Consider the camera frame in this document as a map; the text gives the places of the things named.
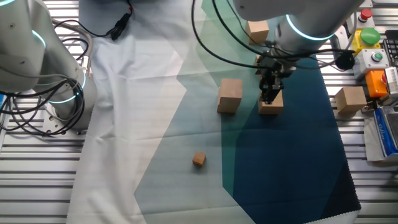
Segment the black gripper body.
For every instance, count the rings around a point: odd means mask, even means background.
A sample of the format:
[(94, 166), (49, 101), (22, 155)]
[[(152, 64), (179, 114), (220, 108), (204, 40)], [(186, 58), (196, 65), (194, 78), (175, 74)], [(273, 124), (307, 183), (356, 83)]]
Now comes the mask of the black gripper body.
[(287, 78), (295, 71), (295, 62), (285, 59), (273, 59), (257, 55), (255, 59), (257, 68), (255, 74), (260, 77)]

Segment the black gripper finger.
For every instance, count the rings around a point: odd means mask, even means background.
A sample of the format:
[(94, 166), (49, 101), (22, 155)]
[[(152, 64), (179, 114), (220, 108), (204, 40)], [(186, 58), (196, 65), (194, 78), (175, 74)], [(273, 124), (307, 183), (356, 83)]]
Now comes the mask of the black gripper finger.
[(261, 101), (267, 105), (272, 104), (272, 78), (261, 77), (259, 82), (259, 88), (261, 90)]
[(284, 84), (281, 78), (275, 78), (274, 84), (272, 85), (271, 92), (269, 93), (269, 103), (273, 104), (277, 95), (281, 90), (284, 89)]

